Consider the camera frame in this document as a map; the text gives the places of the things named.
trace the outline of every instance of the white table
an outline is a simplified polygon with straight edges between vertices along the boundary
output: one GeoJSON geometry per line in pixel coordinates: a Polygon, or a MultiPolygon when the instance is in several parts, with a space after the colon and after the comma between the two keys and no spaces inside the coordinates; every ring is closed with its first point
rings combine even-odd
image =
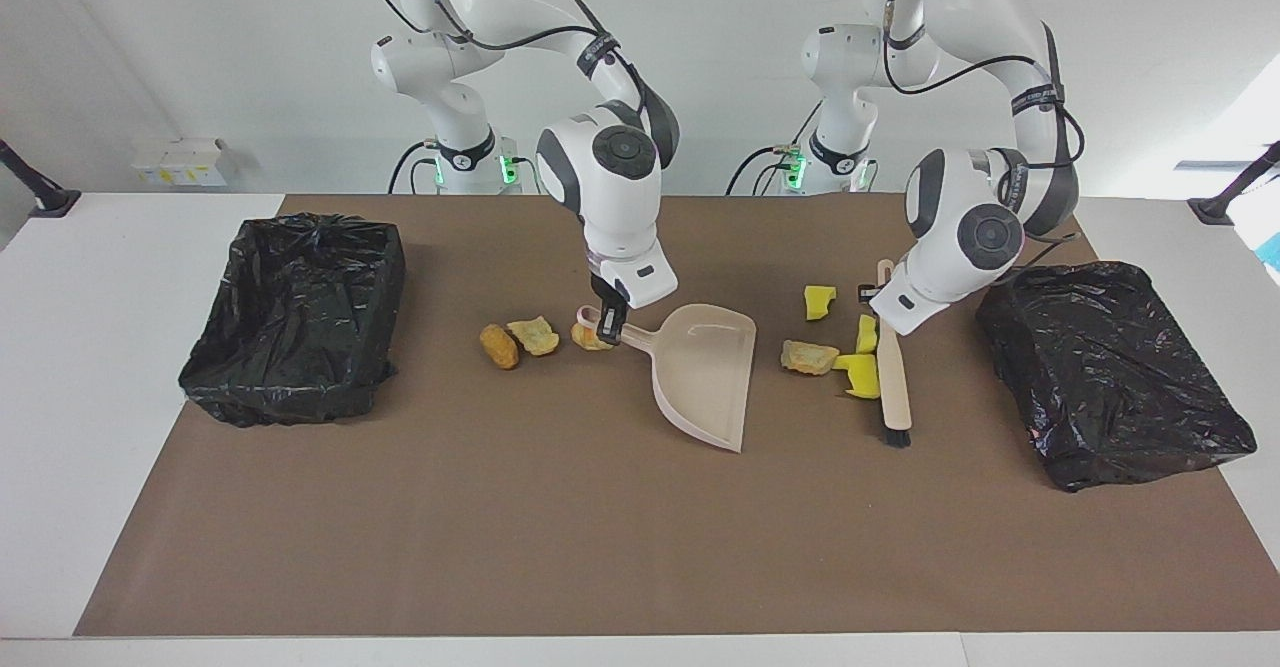
{"type": "MultiPolygon", "coordinates": [[[[76,640],[183,394],[227,246],[279,196],[88,195],[0,252],[0,664],[1271,664],[1280,632],[646,639],[76,640]]],[[[1258,454],[1224,472],[1280,557],[1280,288],[1180,202],[1085,198],[1102,259],[1143,266],[1258,454]]]]}

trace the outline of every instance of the yellow sponge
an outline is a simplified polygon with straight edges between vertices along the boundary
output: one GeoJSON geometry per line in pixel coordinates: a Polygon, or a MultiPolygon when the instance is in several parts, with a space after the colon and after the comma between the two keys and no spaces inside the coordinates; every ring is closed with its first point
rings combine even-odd
{"type": "Polygon", "coordinates": [[[817,323],[831,312],[831,303],[836,301],[836,288],[809,285],[804,288],[804,303],[809,312],[809,321],[817,323]]]}
{"type": "Polygon", "coordinates": [[[876,355],[879,347],[879,333],[876,329],[876,317],[863,315],[858,320],[858,350],[859,355],[876,355]]]}
{"type": "Polygon", "coordinates": [[[849,371],[849,394],[859,399],[879,398],[879,369],[874,355],[850,355],[836,361],[837,370],[849,371]]]}

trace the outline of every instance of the dustpan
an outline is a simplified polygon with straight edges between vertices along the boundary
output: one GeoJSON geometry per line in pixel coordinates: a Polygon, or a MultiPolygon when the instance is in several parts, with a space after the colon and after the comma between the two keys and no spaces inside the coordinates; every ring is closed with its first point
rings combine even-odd
{"type": "MultiPolygon", "coordinates": [[[[577,321],[595,329],[600,311],[581,307],[577,321]]],[[[622,342],[653,357],[653,394],[672,425],[721,449],[742,452],[755,353],[755,323],[749,316],[690,303],[655,333],[623,326],[622,342]]]]}

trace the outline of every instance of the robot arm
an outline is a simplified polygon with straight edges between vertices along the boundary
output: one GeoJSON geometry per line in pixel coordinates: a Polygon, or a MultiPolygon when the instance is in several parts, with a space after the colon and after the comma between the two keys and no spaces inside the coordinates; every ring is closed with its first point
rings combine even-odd
{"type": "Polygon", "coordinates": [[[995,283],[1027,234],[1057,229],[1079,200],[1053,35],[1029,0],[924,0],[924,15],[938,46],[1009,90],[1018,149],[941,149],[916,166],[908,219],[918,243],[872,301],[900,334],[995,283]]]}
{"type": "MultiPolygon", "coordinates": [[[[887,0],[864,0],[864,24],[822,26],[804,46],[809,79],[822,90],[818,127],[803,143],[804,181],[783,196],[849,192],[870,147],[879,110],[870,87],[891,87],[881,52],[883,29],[873,26],[887,0]]],[[[924,84],[937,70],[940,51],[924,31],[924,0],[897,0],[899,19],[890,60],[900,84],[924,84]]]]}
{"type": "Polygon", "coordinates": [[[457,195],[498,195],[513,183],[515,146],[489,124],[484,97],[454,79],[484,70],[503,52],[480,49],[448,35],[449,24],[431,0],[388,0],[412,37],[380,38],[371,61],[379,82],[416,99],[434,124],[440,157],[436,181],[457,195]]]}
{"type": "Polygon", "coordinates": [[[1005,84],[1018,134],[1018,149],[938,149],[911,175],[908,220],[918,242],[872,301],[906,335],[1000,279],[1027,236],[1066,221],[1079,197],[1079,155],[1068,142],[1053,36],[1029,0],[869,0],[865,12],[870,24],[818,29],[805,46],[824,99],[805,146],[805,195],[849,189],[877,117],[865,88],[932,90],[909,87],[932,79],[940,50],[1005,84]],[[879,14],[883,24],[873,26],[879,14]]]}
{"type": "Polygon", "coordinates": [[[444,47],[452,41],[480,52],[563,52],[602,93],[602,106],[543,131],[536,164],[550,196],[582,223],[593,289],[604,302],[599,335],[616,344],[628,310],[677,287],[657,230],[662,169],[680,143],[671,108],[580,0],[402,3],[406,14],[430,20],[424,32],[444,33],[444,47]]]}

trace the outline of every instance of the plastic bag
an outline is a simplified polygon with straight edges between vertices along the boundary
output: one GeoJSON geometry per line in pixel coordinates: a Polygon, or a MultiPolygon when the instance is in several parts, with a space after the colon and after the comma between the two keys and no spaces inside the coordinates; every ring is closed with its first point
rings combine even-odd
{"type": "Polygon", "coordinates": [[[1064,490],[1149,483],[1257,452],[1249,425],[1133,265],[1027,270],[987,294],[978,323],[1064,490]]]}
{"type": "Polygon", "coordinates": [[[403,287],[394,225],[316,215],[244,221],[178,383],[239,428],[366,415],[394,374],[387,353],[403,287]]]}

